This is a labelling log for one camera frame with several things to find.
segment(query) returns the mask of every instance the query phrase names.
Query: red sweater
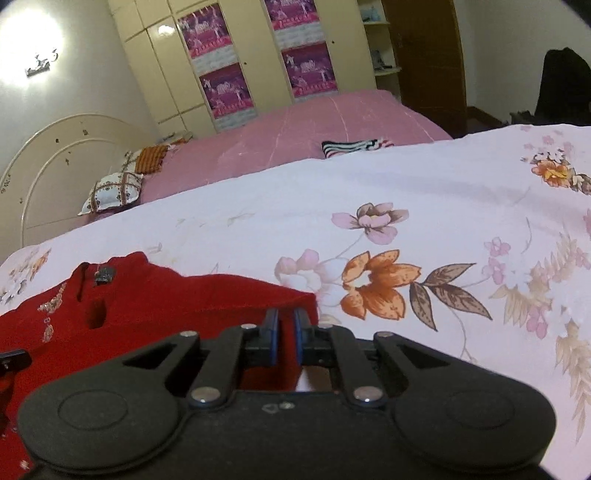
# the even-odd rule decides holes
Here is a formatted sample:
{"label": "red sweater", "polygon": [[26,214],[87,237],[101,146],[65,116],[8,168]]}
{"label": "red sweater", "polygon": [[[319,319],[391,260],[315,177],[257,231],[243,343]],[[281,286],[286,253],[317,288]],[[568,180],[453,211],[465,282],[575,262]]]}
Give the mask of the red sweater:
{"label": "red sweater", "polygon": [[17,479],[32,467],[15,423],[32,390],[183,330],[212,338],[230,326],[259,324],[267,309],[278,308],[279,365],[248,370],[241,387],[292,390],[296,385],[300,367],[286,320],[293,308],[302,307],[316,323],[313,294],[234,275],[182,277],[150,264],[140,252],[108,264],[116,269],[110,284],[95,287],[98,266],[82,264],[64,283],[0,317],[0,352],[24,348],[33,358],[16,376],[0,378],[0,408],[9,422],[0,439],[2,480]]}

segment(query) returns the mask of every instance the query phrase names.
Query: pink poster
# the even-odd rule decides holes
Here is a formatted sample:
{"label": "pink poster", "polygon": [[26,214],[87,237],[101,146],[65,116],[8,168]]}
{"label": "pink poster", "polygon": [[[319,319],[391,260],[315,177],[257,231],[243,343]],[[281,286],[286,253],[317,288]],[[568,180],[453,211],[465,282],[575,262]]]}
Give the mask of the pink poster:
{"label": "pink poster", "polygon": [[239,63],[199,78],[214,119],[254,108]]}
{"label": "pink poster", "polygon": [[290,48],[281,55],[296,100],[338,90],[326,43]]}
{"label": "pink poster", "polygon": [[319,21],[314,0],[265,0],[273,30]]}
{"label": "pink poster", "polygon": [[232,45],[219,4],[204,7],[178,19],[178,26],[192,59]]}

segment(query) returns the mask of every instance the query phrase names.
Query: clothing tag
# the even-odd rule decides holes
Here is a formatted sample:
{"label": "clothing tag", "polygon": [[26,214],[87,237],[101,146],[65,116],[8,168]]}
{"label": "clothing tag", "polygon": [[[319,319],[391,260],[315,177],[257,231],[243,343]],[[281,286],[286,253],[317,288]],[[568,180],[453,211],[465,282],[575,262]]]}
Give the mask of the clothing tag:
{"label": "clothing tag", "polygon": [[109,265],[100,267],[95,273],[95,286],[111,283],[114,278],[115,269],[113,267]]}

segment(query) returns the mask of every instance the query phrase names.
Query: pillow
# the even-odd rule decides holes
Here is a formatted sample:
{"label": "pillow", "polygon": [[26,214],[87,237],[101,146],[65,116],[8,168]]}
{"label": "pillow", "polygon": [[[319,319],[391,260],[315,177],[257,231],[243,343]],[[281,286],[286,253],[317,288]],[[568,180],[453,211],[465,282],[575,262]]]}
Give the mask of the pillow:
{"label": "pillow", "polygon": [[134,203],[142,189],[142,175],[121,172],[101,178],[95,183],[78,215],[103,212],[104,210]]}
{"label": "pillow", "polygon": [[139,155],[134,153],[130,161],[135,161],[135,172],[141,174],[150,174],[160,171],[162,160],[168,151],[168,145],[155,145],[144,148]]}

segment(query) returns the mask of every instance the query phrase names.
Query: orange flower print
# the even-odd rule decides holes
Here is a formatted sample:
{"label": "orange flower print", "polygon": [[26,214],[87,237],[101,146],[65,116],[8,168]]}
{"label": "orange flower print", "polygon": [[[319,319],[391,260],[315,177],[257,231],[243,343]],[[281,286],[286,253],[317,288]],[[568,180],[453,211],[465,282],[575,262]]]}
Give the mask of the orange flower print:
{"label": "orange flower print", "polygon": [[50,252],[51,252],[51,248],[47,252],[45,252],[45,254],[43,254],[42,257],[39,257],[39,259],[36,260],[35,263],[33,263],[33,265],[31,266],[31,271],[30,271],[30,276],[31,276],[30,280],[35,278],[35,275],[37,275],[37,272],[41,269],[41,267],[43,265],[45,265]]}
{"label": "orange flower print", "polygon": [[369,310],[383,319],[404,318],[406,304],[396,288],[410,285],[421,275],[421,269],[397,264],[399,255],[400,250],[390,250],[371,258],[365,252],[347,263],[342,280],[348,294],[340,301],[346,314],[365,320]]}
{"label": "orange flower print", "polygon": [[541,160],[531,171],[542,177],[551,187],[570,188],[571,172],[566,165],[553,160]]}

